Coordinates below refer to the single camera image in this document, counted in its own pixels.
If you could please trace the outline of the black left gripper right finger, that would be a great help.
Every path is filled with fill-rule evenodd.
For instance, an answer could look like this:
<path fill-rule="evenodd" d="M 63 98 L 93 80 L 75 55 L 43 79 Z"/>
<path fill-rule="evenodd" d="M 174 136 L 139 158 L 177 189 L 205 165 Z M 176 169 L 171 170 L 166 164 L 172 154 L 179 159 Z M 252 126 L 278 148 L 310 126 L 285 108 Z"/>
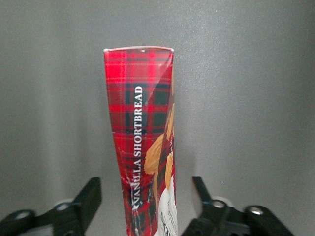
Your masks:
<path fill-rule="evenodd" d="M 293 236 L 293 233 L 268 208 L 251 205 L 239 211 L 209 194 L 202 177 L 192 182 L 201 201 L 201 213 L 192 219 L 184 236 Z"/>

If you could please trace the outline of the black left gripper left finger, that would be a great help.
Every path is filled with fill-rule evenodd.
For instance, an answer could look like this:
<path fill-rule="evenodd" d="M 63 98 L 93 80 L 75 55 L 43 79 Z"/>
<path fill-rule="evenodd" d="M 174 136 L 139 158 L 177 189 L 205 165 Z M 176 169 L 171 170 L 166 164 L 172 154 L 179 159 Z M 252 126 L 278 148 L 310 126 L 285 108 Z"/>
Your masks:
<path fill-rule="evenodd" d="M 84 236 L 102 202 L 101 179 L 91 178 L 72 201 L 44 214 L 32 209 L 10 213 L 0 221 L 2 236 Z"/>

